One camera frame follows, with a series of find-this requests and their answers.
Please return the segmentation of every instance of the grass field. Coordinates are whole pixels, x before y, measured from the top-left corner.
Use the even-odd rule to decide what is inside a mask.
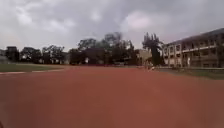
[[[31,72],[59,69],[41,65],[0,64],[0,72]]]
[[[178,71],[171,69],[159,69],[159,71],[170,72],[177,75],[190,75],[196,77],[204,77],[214,80],[224,80],[224,71],[221,70],[219,72],[210,71],[210,70],[186,70],[186,71]]]

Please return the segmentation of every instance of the palm tree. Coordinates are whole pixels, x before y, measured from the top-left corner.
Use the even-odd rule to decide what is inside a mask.
[[[156,34],[152,34],[151,37],[148,33],[144,36],[144,41],[142,42],[143,48],[147,50],[151,50],[152,53],[152,63],[153,65],[162,64],[163,58],[160,56],[161,45],[163,43],[159,40]]]

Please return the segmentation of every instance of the cloudy sky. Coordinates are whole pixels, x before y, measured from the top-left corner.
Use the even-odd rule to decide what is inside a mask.
[[[76,47],[119,31],[141,47],[146,32],[165,43],[224,27],[223,0],[0,0],[0,49]]]

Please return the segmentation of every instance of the track surface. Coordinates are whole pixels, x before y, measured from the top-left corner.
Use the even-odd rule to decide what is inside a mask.
[[[132,68],[0,75],[5,128],[223,128],[224,82]]]

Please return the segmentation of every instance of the building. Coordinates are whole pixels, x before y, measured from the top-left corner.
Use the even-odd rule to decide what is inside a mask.
[[[224,67],[224,28],[178,40],[162,47],[169,67]]]
[[[19,58],[19,50],[17,49],[16,46],[8,46],[7,49],[7,58],[10,60],[10,61],[13,61],[13,62],[16,62],[18,61],[20,58]]]
[[[5,50],[0,49],[0,56],[5,56]]]
[[[145,49],[139,49],[137,54],[139,65],[143,65],[147,59],[152,57],[151,51]]]

